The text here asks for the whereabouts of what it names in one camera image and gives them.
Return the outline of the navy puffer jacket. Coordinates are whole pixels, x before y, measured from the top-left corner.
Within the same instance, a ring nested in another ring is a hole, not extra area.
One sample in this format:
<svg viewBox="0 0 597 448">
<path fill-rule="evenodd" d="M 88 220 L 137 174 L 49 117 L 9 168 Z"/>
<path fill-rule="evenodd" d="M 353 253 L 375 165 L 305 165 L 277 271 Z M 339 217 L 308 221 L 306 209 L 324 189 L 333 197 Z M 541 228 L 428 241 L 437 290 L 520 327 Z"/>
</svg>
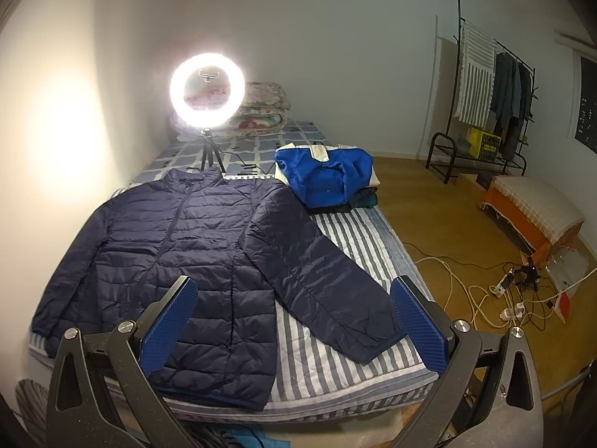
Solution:
<svg viewBox="0 0 597 448">
<path fill-rule="evenodd" d="M 199 292 L 159 391 L 260 411 L 278 365 L 276 311 L 366 364 L 403 338 L 387 292 L 330 241 L 275 179 L 179 170 L 106 201 L 54 271 L 30 330 L 54 356 L 86 334 L 139 318 L 181 275 Z"/>
</svg>

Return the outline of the black clothes rack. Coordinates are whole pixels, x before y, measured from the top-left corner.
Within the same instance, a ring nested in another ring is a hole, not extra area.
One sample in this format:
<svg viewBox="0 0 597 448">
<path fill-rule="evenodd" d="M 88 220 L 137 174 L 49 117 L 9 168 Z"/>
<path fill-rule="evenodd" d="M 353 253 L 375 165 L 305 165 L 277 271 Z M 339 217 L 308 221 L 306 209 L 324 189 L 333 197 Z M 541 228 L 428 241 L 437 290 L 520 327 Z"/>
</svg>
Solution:
<svg viewBox="0 0 597 448">
<path fill-rule="evenodd" d="M 425 168 L 447 184 L 465 171 L 523 175 L 536 68 L 457 13 L 456 61 L 445 128 L 432 134 Z"/>
</svg>

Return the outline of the dark hanging clothes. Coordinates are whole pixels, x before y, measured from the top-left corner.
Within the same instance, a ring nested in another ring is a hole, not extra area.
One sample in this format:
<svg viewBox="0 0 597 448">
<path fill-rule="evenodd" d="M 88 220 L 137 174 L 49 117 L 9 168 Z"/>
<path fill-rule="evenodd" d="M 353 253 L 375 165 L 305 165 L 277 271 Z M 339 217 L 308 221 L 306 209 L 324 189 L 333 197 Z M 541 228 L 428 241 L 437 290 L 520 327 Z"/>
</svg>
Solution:
<svg viewBox="0 0 597 448">
<path fill-rule="evenodd" d="M 496 74 L 490 110 L 495 114 L 494 134 L 501 140 L 499 153 L 508 161 L 514 159 L 522 128 L 532 116 L 532 73 L 512 54 L 496 57 Z"/>
</svg>

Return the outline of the blue white striped bed sheet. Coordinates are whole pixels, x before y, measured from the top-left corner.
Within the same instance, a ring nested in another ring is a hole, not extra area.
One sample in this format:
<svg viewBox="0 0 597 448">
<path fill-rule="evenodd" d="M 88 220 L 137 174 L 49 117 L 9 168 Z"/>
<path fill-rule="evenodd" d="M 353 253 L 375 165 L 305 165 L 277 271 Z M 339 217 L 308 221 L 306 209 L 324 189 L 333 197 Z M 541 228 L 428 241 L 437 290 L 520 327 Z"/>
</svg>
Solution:
<svg viewBox="0 0 597 448">
<path fill-rule="evenodd" d="M 178 417 L 313 422 L 424 398 L 388 289 L 413 262 L 377 211 L 311 217 L 277 179 L 172 170 L 100 205 L 54 271 L 30 349 L 136 320 L 180 277 L 194 311 L 152 386 Z"/>
</svg>

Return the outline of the blue white jacket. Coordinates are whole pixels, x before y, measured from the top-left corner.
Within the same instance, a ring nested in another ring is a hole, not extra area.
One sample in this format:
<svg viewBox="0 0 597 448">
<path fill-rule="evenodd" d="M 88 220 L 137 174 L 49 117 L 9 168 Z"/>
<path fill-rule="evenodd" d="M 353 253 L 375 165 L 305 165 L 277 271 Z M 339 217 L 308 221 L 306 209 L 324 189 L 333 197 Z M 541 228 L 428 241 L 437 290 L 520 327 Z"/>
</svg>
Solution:
<svg viewBox="0 0 597 448">
<path fill-rule="evenodd" d="M 275 178 L 309 209 L 350 204 L 357 193 L 381 185 L 373 156 L 352 146 L 286 144 L 274 153 Z"/>
</svg>

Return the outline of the yellow box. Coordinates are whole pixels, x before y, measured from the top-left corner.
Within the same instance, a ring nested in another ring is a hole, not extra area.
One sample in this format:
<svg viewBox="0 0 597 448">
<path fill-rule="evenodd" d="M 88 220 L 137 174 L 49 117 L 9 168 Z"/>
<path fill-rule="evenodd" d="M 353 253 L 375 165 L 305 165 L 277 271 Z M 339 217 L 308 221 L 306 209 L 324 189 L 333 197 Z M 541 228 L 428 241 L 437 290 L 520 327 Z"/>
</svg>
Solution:
<svg viewBox="0 0 597 448">
<path fill-rule="evenodd" d="M 494 161 L 500 150 L 501 138 L 487 133 L 481 128 L 470 127 L 466 140 L 469 142 L 469 155 L 477 159 Z"/>
</svg>

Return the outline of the black light tripod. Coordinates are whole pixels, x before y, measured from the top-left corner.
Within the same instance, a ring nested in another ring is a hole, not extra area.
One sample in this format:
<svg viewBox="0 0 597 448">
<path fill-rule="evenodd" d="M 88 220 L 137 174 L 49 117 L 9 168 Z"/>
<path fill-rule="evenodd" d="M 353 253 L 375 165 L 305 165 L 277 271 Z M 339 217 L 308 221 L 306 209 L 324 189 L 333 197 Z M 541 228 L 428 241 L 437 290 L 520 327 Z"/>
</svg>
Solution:
<svg viewBox="0 0 597 448">
<path fill-rule="evenodd" d="M 221 156 L 221 149 L 213 140 L 213 133 L 211 130 L 202 130 L 199 138 L 202 140 L 202 153 L 200 166 L 187 165 L 187 170 L 199 170 L 203 171 L 206 168 L 212 168 L 218 166 L 219 171 L 223 174 L 226 173 L 226 167 L 224 166 L 223 159 Z"/>
</svg>

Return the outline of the striped hanging towel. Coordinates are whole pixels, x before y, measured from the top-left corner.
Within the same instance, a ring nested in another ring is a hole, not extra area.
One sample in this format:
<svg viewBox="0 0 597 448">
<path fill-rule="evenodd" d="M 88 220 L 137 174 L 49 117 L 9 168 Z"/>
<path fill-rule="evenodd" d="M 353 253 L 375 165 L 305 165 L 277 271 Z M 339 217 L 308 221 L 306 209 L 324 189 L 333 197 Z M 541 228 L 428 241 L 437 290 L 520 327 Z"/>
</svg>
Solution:
<svg viewBox="0 0 597 448">
<path fill-rule="evenodd" d="M 454 116 L 471 127 L 485 128 L 492 102 L 497 44 L 471 22 L 460 33 L 458 92 Z"/>
</svg>

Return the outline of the folded floral quilts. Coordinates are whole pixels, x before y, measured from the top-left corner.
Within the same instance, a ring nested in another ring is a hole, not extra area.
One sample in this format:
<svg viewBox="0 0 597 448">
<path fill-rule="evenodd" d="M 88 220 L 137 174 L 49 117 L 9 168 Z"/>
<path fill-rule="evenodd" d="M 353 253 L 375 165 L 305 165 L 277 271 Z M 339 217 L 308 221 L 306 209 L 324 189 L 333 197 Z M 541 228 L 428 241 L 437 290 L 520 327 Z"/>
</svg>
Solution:
<svg viewBox="0 0 597 448">
<path fill-rule="evenodd" d="M 230 89 L 216 85 L 195 91 L 185 97 L 194 109 L 206 110 L 221 107 L 229 97 Z M 282 87 L 275 82 L 248 82 L 245 96 L 235 114 L 219 127 L 213 128 L 215 137 L 237 137 L 242 134 L 278 131 L 286 122 L 290 102 Z"/>
</svg>

